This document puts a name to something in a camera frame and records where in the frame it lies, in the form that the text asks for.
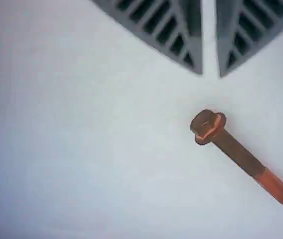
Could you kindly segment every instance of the triangular gray object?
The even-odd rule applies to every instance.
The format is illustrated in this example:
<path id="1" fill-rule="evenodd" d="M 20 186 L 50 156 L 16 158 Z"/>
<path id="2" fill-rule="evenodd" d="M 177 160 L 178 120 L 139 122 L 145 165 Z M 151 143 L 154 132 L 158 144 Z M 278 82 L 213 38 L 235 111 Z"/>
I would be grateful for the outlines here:
<path id="1" fill-rule="evenodd" d="M 200 0 L 93 0 L 125 28 L 172 60 L 202 74 Z"/>
<path id="2" fill-rule="evenodd" d="M 221 77 L 283 31 L 283 0 L 216 0 L 216 12 Z"/>

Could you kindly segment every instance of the copper-colored bolt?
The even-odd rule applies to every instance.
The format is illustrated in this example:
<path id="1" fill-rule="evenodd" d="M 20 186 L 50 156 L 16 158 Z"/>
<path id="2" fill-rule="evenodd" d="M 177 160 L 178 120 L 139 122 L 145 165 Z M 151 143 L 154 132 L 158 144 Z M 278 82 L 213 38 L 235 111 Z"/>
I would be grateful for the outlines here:
<path id="1" fill-rule="evenodd" d="M 195 141 L 200 145 L 213 142 L 248 175 L 253 177 L 278 202 L 283 204 L 283 182 L 264 167 L 225 129 L 226 117 L 211 110 L 201 111 L 191 123 Z"/>

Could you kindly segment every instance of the white backdrop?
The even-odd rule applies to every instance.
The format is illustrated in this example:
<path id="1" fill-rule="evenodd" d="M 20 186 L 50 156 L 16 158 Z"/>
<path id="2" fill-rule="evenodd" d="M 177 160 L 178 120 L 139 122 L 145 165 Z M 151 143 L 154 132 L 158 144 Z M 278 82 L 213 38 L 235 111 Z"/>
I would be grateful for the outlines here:
<path id="1" fill-rule="evenodd" d="M 220 80 L 213 6 L 199 77 L 90 1 L 0 0 L 0 238 L 283 238 L 283 206 L 189 130 L 224 112 L 283 180 L 283 34 Z"/>

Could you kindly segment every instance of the bolt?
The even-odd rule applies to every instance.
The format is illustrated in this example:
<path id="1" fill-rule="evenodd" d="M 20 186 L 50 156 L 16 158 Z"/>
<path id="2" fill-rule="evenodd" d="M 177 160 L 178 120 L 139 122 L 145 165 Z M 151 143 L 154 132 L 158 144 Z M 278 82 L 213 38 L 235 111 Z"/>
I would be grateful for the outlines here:
<path id="1" fill-rule="evenodd" d="M 283 182 L 224 129 L 225 123 L 226 117 L 223 113 L 203 110 L 193 119 L 190 128 L 199 145 L 213 142 L 278 202 L 283 204 Z"/>

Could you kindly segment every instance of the white surface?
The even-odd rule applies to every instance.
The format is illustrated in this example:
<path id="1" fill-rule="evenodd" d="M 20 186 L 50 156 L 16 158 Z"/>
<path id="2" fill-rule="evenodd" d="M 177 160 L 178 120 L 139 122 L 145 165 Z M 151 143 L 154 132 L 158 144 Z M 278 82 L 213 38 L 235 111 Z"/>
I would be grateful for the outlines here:
<path id="1" fill-rule="evenodd" d="M 224 112 L 283 179 L 283 34 L 222 80 L 205 36 L 198 77 L 89 1 L 0 0 L 0 238 L 283 238 L 283 206 L 189 130 Z"/>

